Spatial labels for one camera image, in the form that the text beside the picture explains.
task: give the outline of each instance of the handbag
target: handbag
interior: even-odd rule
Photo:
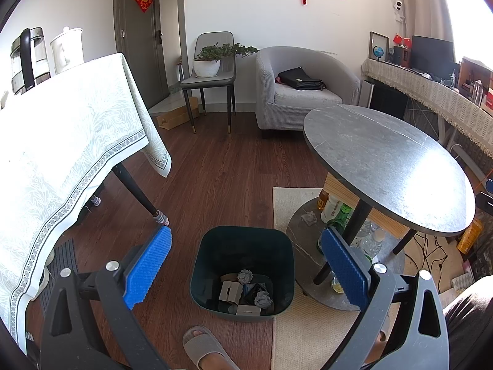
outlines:
[[[296,90],[323,90],[326,88],[320,79],[310,78],[301,66],[280,72],[278,76],[282,83]]]

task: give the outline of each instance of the patterned tablecloth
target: patterned tablecloth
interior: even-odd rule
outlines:
[[[464,96],[396,65],[366,59],[361,74],[398,89],[442,116],[493,158],[493,117]]]
[[[171,157],[122,54],[65,71],[0,111],[0,317],[25,351],[25,312],[46,258],[112,167]]]

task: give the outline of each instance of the foot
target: foot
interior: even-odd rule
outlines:
[[[194,331],[193,336],[203,334],[201,331]],[[199,368],[202,370],[233,370],[220,353],[209,353],[199,361]]]

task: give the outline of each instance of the picture frame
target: picture frame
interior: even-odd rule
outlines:
[[[380,58],[380,61],[387,61],[389,58],[389,44],[390,39],[376,32],[370,32],[370,46],[368,49],[368,58],[371,60],[378,60],[378,57],[373,54],[373,49],[376,46],[380,46],[384,49],[384,55]]]

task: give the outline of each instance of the trash bin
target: trash bin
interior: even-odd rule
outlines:
[[[220,277],[250,270],[272,281],[274,311],[259,317],[241,316],[219,310]],[[275,229],[253,227],[215,227],[200,243],[190,294],[201,308],[233,321],[264,321],[282,313],[294,296],[294,257],[291,241]]]

